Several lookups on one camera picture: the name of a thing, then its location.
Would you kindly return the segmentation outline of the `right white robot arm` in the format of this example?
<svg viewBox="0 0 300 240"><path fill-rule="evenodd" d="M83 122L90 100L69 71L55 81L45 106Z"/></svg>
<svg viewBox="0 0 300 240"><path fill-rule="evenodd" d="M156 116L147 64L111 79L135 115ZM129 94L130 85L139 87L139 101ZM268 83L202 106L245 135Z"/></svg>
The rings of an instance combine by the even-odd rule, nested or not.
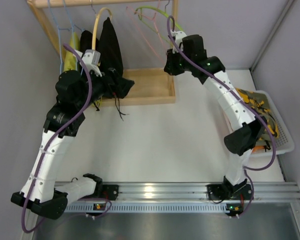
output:
<svg viewBox="0 0 300 240"><path fill-rule="evenodd" d="M200 35L172 31L170 40L173 48L167 50L164 71L171 76L190 72L215 97L231 127L230 134L223 139L228 150L228 169L222 183L207 186L208 198L221 203L251 197L252 187L247 183L244 167L265 130L265 119L242 104L225 66L218 57L207 55Z"/></svg>

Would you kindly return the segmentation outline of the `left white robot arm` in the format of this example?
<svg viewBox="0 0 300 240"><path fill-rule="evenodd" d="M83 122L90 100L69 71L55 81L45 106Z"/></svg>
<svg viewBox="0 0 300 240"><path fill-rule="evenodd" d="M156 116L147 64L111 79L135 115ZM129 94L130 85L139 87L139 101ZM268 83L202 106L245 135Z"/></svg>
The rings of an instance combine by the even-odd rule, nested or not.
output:
<svg viewBox="0 0 300 240"><path fill-rule="evenodd" d="M46 115L42 141L26 184L12 194L11 202L40 217L56 220L71 203L81 198L99 198L103 180L86 173L80 179L55 187L61 162L85 120L84 110L100 97L125 98L135 82L114 68L97 76L92 70L61 73L55 85L56 104Z"/></svg>

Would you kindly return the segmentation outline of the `camouflage trousers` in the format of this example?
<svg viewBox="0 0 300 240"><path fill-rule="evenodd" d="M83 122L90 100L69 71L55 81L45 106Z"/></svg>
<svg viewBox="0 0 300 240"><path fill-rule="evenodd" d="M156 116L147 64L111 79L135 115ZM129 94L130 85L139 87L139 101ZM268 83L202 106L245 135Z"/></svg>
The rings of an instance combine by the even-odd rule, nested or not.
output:
<svg viewBox="0 0 300 240"><path fill-rule="evenodd" d="M236 90L242 100L265 119L267 127L269 128L273 138L276 140L280 133L274 113L270 107L268 97L264 93L248 91L240 88L236 88ZM256 142L256 146L266 146L267 151L272 149L272 142L266 129Z"/></svg>

